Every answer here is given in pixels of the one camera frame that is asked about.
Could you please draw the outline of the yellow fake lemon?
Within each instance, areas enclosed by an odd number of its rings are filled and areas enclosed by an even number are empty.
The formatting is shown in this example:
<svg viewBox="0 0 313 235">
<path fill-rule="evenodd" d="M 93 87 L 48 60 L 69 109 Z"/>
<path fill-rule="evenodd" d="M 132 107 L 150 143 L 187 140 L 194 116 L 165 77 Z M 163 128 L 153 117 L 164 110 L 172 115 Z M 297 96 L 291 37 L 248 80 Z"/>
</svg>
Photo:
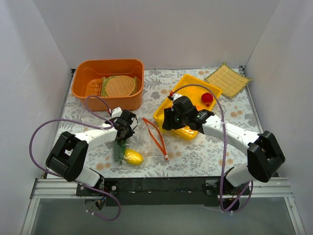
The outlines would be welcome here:
<svg viewBox="0 0 313 235">
<path fill-rule="evenodd" d="M 131 165 L 140 165 L 144 161 L 142 155 L 132 149 L 125 150 L 124 160 Z"/>
</svg>

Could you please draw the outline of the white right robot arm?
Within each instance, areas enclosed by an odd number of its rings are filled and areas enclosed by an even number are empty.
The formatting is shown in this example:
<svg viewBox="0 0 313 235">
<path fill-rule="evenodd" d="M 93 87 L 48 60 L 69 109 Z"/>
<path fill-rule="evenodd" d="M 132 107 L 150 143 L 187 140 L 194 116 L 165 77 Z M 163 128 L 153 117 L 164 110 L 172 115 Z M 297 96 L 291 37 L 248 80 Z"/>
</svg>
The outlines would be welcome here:
<svg viewBox="0 0 313 235">
<path fill-rule="evenodd" d="M 239 186 L 254 180 L 267 183 L 285 162 L 283 151 L 272 132 L 260 134 L 230 123 L 225 124 L 213 112 L 197 110 L 188 97 L 180 94 L 174 94 L 169 99 L 173 105 L 164 109 L 163 129 L 170 131 L 187 126 L 227 142 L 247 157 L 245 164 L 223 174 L 220 179 L 223 193 L 234 194 Z"/>
</svg>

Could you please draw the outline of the green fake chili pepper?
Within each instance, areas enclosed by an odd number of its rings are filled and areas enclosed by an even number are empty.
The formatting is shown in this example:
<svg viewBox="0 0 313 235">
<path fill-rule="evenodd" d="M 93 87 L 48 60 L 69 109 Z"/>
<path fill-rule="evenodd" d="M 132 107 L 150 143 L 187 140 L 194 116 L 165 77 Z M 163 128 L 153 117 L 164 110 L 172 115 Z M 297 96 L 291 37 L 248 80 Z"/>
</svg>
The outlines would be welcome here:
<svg viewBox="0 0 313 235">
<path fill-rule="evenodd" d="M 120 165 L 123 162 L 126 147 L 127 147 L 126 140 L 117 140 L 113 142 L 113 159 Z"/>
</svg>

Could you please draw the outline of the red fake apple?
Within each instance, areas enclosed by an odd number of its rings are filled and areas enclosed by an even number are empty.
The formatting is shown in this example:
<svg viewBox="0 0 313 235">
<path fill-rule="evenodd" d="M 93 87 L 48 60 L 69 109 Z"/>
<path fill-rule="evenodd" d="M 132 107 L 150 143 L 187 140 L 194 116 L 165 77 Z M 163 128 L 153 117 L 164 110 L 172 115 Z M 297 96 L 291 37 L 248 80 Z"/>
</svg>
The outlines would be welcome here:
<svg viewBox="0 0 313 235">
<path fill-rule="evenodd" d="M 204 93 L 201 96 L 201 102 L 206 106 L 209 107 L 211 103 L 214 101 L 214 97 L 211 93 Z"/>
</svg>

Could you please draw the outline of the clear zip top bag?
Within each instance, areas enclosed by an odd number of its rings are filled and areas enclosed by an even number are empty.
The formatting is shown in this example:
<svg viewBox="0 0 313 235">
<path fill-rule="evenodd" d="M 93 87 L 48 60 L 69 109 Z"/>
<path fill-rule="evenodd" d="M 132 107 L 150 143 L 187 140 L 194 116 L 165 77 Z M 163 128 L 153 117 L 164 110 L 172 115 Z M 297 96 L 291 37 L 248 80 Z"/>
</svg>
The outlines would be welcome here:
<svg viewBox="0 0 313 235">
<path fill-rule="evenodd" d="M 158 157 L 161 161 L 169 160 L 161 132 L 146 118 L 139 121 L 138 126 L 134 129 L 134 134 L 126 139 L 126 142 L 126 149 L 132 149 L 142 155 L 144 161 L 140 165 L 152 164 Z"/>
</svg>

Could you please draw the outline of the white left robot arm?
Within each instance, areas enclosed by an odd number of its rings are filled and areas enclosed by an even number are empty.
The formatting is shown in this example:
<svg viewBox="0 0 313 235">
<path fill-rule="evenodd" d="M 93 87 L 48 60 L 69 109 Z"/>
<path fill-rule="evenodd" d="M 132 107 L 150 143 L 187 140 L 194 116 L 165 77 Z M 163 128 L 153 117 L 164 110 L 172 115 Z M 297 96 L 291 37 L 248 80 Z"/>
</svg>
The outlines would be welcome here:
<svg viewBox="0 0 313 235">
<path fill-rule="evenodd" d="M 113 109 L 111 119 L 96 129 L 72 134 L 63 132 L 54 144 L 46 166 L 68 182 L 77 181 L 87 185 L 94 196 L 100 195 L 104 184 L 99 173 L 85 165 L 88 151 L 105 143 L 126 140 L 134 134 L 131 125 L 137 117 L 121 108 Z"/>
</svg>

